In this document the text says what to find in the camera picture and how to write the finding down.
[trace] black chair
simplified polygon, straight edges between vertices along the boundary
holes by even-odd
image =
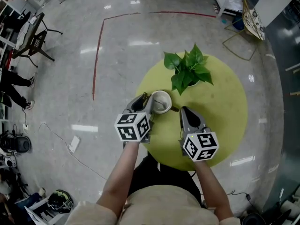
[[[35,35],[34,38],[33,38],[33,40],[32,40],[29,52],[28,52],[28,58],[29,59],[30,59],[30,56],[32,56],[32,55],[34,55],[36,53],[40,53],[40,54],[44,55],[45,57],[47,57],[48,59],[52,60],[53,62],[55,61],[52,57],[50,57],[47,53],[45,53],[42,50],[42,45],[43,45],[43,43],[45,43],[45,39],[46,39],[46,35],[47,35],[48,31],[58,32],[58,33],[62,34],[62,32],[60,32],[60,31],[48,29],[46,27],[46,29],[44,31],[42,31],[39,34]]]

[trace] sneaker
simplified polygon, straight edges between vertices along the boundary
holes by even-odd
[[[34,101],[30,101],[29,103],[26,104],[25,110],[30,110],[34,106]]]
[[[34,88],[34,82],[36,81],[38,73],[34,73],[32,78],[29,79],[29,81],[31,82],[31,85],[29,86],[30,88]]]

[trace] speaker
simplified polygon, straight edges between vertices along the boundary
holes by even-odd
[[[4,162],[8,167],[17,167],[17,160],[14,155],[11,155],[10,157],[6,157],[4,159]]]

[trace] round yellow-green table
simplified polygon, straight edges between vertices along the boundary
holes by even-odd
[[[207,160],[210,166],[214,166],[239,147],[246,129],[248,106],[240,80],[225,63],[208,55],[206,68],[210,70],[214,86],[200,81],[180,96],[177,90],[172,91],[174,70],[165,68],[164,60],[161,60],[148,71],[136,95],[164,90],[170,94],[173,106],[188,106],[199,112],[206,125],[216,132],[219,141],[219,150],[213,159]],[[178,141],[181,131],[179,112],[169,110],[161,115],[155,114],[153,121],[150,144],[144,144],[151,155],[164,165],[194,170],[191,159],[182,156]]]

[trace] red line on floor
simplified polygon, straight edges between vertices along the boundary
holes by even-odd
[[[189,14],[189,15],[206,16],[206,17],[216,17],[216,16],[213,16],[213,15],[207,15],[207,14],[201,14],[201,13],[173,12],[173,11],[149,12],[149,14],[150,13],[177,13],[177,14]],[[97,71],[98,53],[99,53],[101,37],[102,37],[102,33],[103,33],[103,28],[104,28],[104,22],[106,20],[108,20],[108,19],[112,19],[112,18],[116,18],[116,17],[122,17],[122,16],[127,16],[127,15],[134,15],[134,14],[141,14],[141,13],[127,13],[127,14],[122,14],[122,15],[118,15],[118,16],[108,17],[108,18],[105,18],[103,20],[103,22],[102,22],[102,26],[101,26],[101,30],[100,30],[100,35],[99,35],[99,40],[98,40],[97,51],[96,51],[95,66],[94,66],[93,88],[92,88],[93,101],[94,101],[94,98],[95,98],[96,71]]]
[[[202,14],[202,13],[173,12],[173,11],[160,11],[160,12],[149,12],[149,13],[178,13],[178,14],[205,16],[205,17],[216,17],[214,15],[207,15],[207,14]]]
[[[103,28],[104,28],[104,22],[108,19],[116,18],[116,17],[122,17],[126,15],[134,15],[134,14],[140,14],[140,13],[128,13],[128,14],[122,14],[114,17],[108,17],[105,18],[102,22],[101,30],[100,30],[100,35],[99,35],[99,40],[98,40],[98,46],[97,46],[97,51],[96,51],[96,59],[95,59],[95,66],[94,66],[94,75],[93,75],[93,88],[92,88],[92,95],[93,95],[93,101],[95,98],[95,86],[96,86],[96,71],[97,71],[97,62],[98,62],[98,53],[99,53],[99,48],[100,48],[100,42],[101,42],[101,37],[103,33]]]
[[[98,40],[98,46],[97,46],[97,52],[96,52],[96,59],[95,59],[95,66],[94,66],[94,76],[93,76],[93,101],[95,98],[95,86],[96,86],[96,70],[97,70],[97,62],[98,62],[98,52],[99,52],[99,47],[100,47],[100,42],[101,42],[101,37],[102,37],[102,33],[103,33],[103,27],[104,27],[104,21],[102,22],[102,26],[101,26],[101,30],[100,30],[100,35],[99,35],[99,40]]]

